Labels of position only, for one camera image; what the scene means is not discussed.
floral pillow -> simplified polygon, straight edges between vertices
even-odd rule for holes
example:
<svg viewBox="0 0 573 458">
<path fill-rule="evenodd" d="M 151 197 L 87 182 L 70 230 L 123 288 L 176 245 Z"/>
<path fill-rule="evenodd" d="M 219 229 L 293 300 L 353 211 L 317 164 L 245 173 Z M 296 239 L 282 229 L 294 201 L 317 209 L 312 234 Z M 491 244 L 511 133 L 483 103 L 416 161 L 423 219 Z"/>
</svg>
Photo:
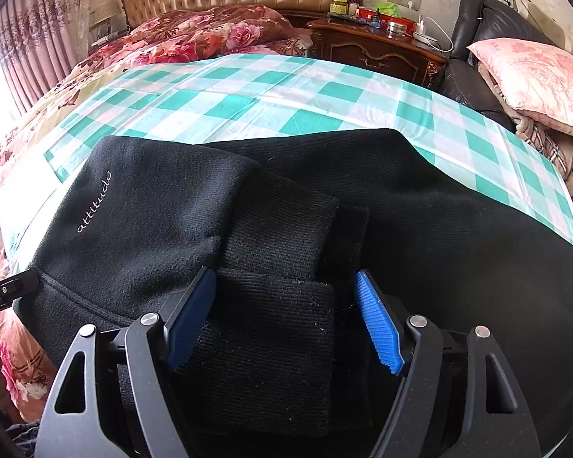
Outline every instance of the floral pillow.
<svg viewBox="0 0 573 458">
<path fill-rule="evenodd" d="M 498 38 L 469 46 L 499 85 L 508 105 L 573 136 L 573 56 L 560 48 Z"/>
</svg>

lampshade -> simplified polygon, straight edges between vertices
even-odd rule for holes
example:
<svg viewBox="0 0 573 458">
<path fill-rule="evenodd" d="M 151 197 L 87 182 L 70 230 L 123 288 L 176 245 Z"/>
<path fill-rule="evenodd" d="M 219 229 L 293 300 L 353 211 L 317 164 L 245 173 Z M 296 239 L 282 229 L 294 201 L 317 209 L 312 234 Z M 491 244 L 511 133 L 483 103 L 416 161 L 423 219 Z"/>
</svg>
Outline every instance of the lampshade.
<svg viewBox="0 0 573 458">
<path fill-rule="evenodd" d="M 110 19 L 120 12 L 115 0 L 108 0 L 100 3 L 89 16 L 90 27 L 96 26 L 99 22 Z"/>
</svg>

floral blanket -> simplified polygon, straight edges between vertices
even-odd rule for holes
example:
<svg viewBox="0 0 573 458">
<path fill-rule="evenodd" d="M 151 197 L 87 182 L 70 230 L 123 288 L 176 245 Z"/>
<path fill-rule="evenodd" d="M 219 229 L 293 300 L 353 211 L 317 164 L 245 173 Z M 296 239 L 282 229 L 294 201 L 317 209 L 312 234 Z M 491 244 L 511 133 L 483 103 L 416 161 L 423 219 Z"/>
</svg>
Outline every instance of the floral blanket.
<svg viewBox="0 0 573 458">
<path fill-rule="evenodd" d="M 127 69 L 230 53 L 304 56 L 312 41 L 302 31 L 275 10 L 258 5 L 173 11 L 142 24 L 81 61 L 24 115 L 0 145 L 0 188 L 23 153 Z M 9 274 L 0 232 L 0 280 Z M 13 401 L 25 420 L 39 419 L 55 369 L 12 310 L 0 313 L 0 353 Z"/>
</svg>

metal screw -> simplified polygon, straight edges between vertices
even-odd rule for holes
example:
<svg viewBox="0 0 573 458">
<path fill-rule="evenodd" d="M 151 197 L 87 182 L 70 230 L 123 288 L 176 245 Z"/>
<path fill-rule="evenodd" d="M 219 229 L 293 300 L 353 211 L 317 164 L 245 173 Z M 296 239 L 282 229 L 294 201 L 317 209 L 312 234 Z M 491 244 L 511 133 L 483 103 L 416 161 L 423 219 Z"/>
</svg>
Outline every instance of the metal screw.
<svg viewBox="0 0 573 458">
<path fill-rule="evenodd" d="M 156 313 L 145 313 L 140 319 L 143 326 L 152 326 L 159 320 L 159 315 Z"/>
<path fill-rule="evenodd" d="M 414 315 L 410 318 L 410 324 L 414 327 L 426 327 L 426 319 L 422 315 Z"/>
<path fill-rule="evenodd" d="M 485 326 L 477 326 L 475 328 L 475 333 L 477 334 L 478 338 L 489 338 L 490 337 L 490 329 Z"/>
<path fill-rule="evenodd" d="M 89 336 L 93 335 L 95 332 L 95 326 L 93 324 L 87 324 L 79 329 L 79 335 L 83 336 L 84 338 L 88 338 Z"/>
</svg>

plaid blanket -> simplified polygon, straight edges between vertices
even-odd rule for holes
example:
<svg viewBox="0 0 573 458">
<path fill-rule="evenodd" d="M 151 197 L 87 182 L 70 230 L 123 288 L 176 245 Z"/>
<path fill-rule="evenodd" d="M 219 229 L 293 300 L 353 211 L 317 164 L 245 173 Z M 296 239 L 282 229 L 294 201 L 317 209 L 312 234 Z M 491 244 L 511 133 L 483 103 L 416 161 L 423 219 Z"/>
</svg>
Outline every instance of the plaid blanket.
<svg viewBox="0 0 573 458">
<path fill-rule="evenodd" d="M 533 148 L 443 96 L 338 63 L 249 54 L 142 66 L 86 100 L 38 148 L 68 186 L 105 135 L 196 144 L 377 128 L 400 131 L 441 171 L 573 244 L 567 189 Z M 24 233 L 28 224 L 15 227 Z M 7 255 L 21 237 L 5 237 Z"/>
</svg>

